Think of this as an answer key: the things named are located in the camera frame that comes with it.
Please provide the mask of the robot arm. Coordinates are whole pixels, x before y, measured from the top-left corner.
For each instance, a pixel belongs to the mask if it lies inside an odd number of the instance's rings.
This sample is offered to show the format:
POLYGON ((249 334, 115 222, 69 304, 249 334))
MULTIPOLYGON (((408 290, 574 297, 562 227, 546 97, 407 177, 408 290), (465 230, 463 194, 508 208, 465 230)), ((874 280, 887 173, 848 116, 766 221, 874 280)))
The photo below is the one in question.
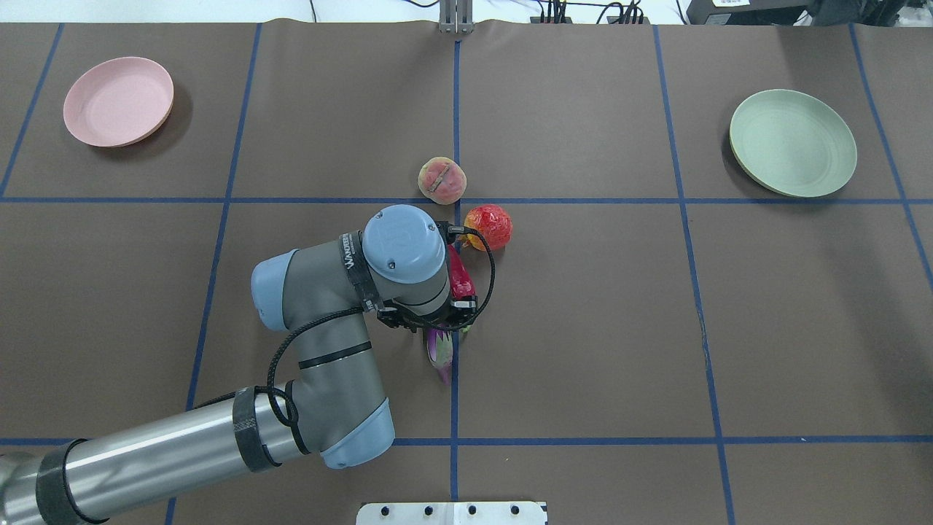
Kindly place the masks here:
POLYGON ((390 402, 364 316, 411 332, 460 331, 487 303, 457 299, 449 246, 483 234, 393 205, 362 230, 254 267, 261 322, 286 337, 266 382, 183 414, 44 456, 2 461, 4 524, 104 524, 112 516, 263 474, 309 454, 333 470, 393 445, 390 402))

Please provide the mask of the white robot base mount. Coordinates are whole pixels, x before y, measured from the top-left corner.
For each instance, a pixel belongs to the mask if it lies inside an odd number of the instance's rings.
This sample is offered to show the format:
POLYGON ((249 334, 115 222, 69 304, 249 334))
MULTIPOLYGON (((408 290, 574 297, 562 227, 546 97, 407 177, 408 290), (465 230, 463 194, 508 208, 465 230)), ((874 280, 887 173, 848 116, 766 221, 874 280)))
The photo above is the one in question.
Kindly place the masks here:
POLYGON ((547 524, 546 502, 374 502, 356 524, 547 524))

